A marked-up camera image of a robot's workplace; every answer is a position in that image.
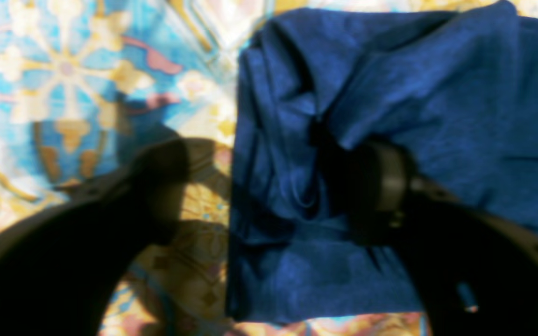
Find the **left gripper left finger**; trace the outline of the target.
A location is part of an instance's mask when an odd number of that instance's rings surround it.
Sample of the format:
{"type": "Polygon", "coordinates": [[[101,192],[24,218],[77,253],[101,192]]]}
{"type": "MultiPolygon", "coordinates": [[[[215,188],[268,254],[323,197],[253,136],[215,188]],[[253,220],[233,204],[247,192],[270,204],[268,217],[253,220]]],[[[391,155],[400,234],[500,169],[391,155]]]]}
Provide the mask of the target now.
{"type": "Polygon", "coordinates": [[[184,140],[158,143],[0,232],[0,336],[96,336],[132,261],[173,239],[188,170],[184,140]]]}

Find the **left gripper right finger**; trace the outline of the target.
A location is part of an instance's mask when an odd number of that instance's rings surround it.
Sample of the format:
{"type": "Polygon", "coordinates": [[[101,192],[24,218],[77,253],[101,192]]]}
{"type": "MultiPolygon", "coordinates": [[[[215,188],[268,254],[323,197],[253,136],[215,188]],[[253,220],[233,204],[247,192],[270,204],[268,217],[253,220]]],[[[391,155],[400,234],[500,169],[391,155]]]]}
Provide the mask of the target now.
{"type": "Polygon", "coordinates": [[[402,262],[434,336],[538,336],[538,236],[461,205],[380,140],[344,155],[353,240],[402,262]]]}

